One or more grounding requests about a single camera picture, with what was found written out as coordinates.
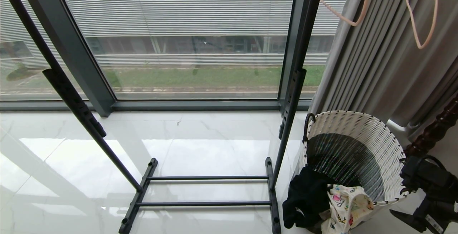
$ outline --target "brown wooden post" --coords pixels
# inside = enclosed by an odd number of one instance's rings
[[[435,117],[435,121],[423,130],[415,141],[407,146],[406,156],[422,156],[427,154],[441,140],[447,130],[458,120],[458,95],[445,106],[444,110]]]

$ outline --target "curtain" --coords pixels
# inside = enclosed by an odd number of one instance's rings
[[[348,1],[348,10],[355,4],[360,8],[360,1]],[[434,1],[409,1],[423,42]],[[458,0],[439,0],[432,40],[422,50],[416,46],[404,0],[371,0],[363,22],[347,28],[340,23],[336,36],[345,38],[332,44],[311,112],[353,110],[416,126],[458,89]]]

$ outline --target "woven basket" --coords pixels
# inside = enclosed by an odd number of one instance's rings
[[[340,185],[361,183],[375,208],[407,196],[399,176],[403,149],[379,119],[349,111],[309,113],[303,143],[301,168],[308,165]]]

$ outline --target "grass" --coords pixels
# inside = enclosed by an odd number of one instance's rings
[[[307,76],[304,86],[318,86],[324,65],[307,65]],[[113,88],[129,87],[278,87],[280,83],[281,67],[267,68],[119,68],[102,69],[105,77]],[[51,87],[47,79],[37,71],[37,76],[22,81],[8,82],[8,72],[2,70],[2,91],[17,88],[42,89]],[[76,84],[73,76],[68,73],[73,84]]]

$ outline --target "white louvered wall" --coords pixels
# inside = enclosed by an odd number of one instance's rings
[[[287,35],[292,0],[66,0],[85,37],[165,35]],[[341,11],[346,0],[325,0]],[[2,42],[23,40],[34,58],[26,66],[47,67],[8,0],[1,0]],[[319,7],[314,35],[333,35],[338,18]],[[144,64],[281,65],[282,54],[96,55],[101,66]],[[323,64],[327,54],[308,54],[306,64]],[[2,67],[15,60],[3,59]]]

